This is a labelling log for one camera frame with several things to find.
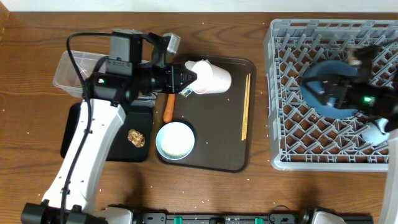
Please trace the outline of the dark blue plate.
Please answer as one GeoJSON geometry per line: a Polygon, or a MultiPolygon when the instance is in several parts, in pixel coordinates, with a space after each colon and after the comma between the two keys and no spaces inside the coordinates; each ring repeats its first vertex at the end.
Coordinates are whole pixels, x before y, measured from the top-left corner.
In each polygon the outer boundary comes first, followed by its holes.
{"type": "Polygon", "coordinates": [[[355,115],[357,112],[365,112],[372,105],[372,100],[367,100],[369,91],[366,89],[369,78],[369,67],[367,65],[352,66],[339,60],[326,60],[314,65],[308,70],[318,70],[325,76],[351,76],[358,80],[352,85],[348,96],[352,99],[357,109],[338,108],[314,108],[315,111],[327,118],[343,119],[355,115]]]}

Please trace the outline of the brown food scrap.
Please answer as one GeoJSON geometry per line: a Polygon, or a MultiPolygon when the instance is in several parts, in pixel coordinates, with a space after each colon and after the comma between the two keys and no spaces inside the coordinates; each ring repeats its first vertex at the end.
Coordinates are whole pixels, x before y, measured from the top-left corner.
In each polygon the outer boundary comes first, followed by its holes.
{"type": "Polygon", "coordinates": [[[129,142],[133,143],[133,145],[138,148],[144,147],[144,145],[146,143],[145,136],[135,129],[129,130],[129,132],[127,134],[127,140],[129,142]]]}

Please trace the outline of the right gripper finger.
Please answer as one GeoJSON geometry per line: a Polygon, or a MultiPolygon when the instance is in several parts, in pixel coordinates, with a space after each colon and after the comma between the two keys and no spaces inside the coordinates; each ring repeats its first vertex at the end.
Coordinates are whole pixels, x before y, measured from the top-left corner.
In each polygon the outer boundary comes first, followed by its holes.
{"type": "Polygon", "coordinates": [[[314,88],[310,86],[302,85],[300,87],[302,92],[303,100],[307,105],[313,108],[332,108],[334,106],[335,99],[323,96],[323,88],[316,85],[314,88]]]}
{"type": "Polygon", "coordinates": [[[318,70],[307,70],[302,77],[301,87],[320,87],[323,75],[318,70]]]}

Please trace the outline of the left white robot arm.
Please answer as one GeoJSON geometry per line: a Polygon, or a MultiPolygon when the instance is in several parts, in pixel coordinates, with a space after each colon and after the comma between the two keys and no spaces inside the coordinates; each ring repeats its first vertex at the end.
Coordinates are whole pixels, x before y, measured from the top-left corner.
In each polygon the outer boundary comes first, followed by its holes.
{"type": "Polygon", "coordinates": [[[168,63],[180,37],[116,29],[110,51],[88,78],[80,78],[83,101],[62,166],[39,204],[27,203],[22,223],[138,223],[122,205],[95,210],[99,180],[109,150],[140,93],[180,93],[197,76],[183,63],[168,63]]]}

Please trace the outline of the small blue cup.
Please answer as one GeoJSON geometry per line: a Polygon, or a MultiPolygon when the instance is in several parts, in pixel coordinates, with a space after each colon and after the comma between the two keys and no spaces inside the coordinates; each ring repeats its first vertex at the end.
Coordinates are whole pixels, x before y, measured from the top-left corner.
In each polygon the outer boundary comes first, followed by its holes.
{"type": "Polygon", "coordinates": [[[388,120],[380,118],[367,123],[368,128],[362,132],[361,136],[366,143],[378,146],[389,139],[389,133],[385,131],[388,120]]]}

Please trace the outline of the pink white cup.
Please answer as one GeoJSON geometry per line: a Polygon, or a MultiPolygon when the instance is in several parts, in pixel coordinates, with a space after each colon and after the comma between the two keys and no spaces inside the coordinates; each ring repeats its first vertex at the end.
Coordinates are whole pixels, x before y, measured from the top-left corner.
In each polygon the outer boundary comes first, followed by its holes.
{"type": "Polygon", "coordinates": [[[207,60],[197,61],[191,71],[195,72],[197,79],[190,84],[190,88],[199,95],[224,93],[232,84],[230,73],[207,60]]]}

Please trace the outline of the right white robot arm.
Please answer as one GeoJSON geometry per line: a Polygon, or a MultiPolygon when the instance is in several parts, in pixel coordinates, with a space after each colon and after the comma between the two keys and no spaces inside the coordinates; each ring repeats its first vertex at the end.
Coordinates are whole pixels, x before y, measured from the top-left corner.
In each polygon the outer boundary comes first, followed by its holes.
{"type": "Polygon", "coordinates": [[[332,119],[362,113],[371,122],[364,138],[370,142],[386,140],[389,166],[380,223],[397,223],[397,90],[372,85],[369,81],[373,59],[383,45],[355,47],[348,60],[326,60],[309,68],[300,89],[306,103],[332,119]]]}

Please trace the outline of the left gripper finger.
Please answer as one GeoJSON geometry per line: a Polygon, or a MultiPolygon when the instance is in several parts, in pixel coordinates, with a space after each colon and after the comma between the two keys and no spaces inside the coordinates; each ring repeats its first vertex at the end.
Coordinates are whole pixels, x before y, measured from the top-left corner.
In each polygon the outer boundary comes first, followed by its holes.
{"type": "Polygon", "coordinates": [[[182,81],[180,81],[180,91],[179,91],[179,93],[184,89],[184,88],[186,88],[186,87],[190,87],[191,89],[192,89],[192,87],[191,87],[191,84],[193,83],[193,82],[195,82],[197,80],[197,78],[191,78],[191,79],[189,79],[189,80],[182,80],[182,81]]]}
{"type": "Polygon", "coordinates": [[[197,75],[195,72],[186,68],[184,64],[173,64],[174,77],[178,80],[196,80],[197,75]]]}

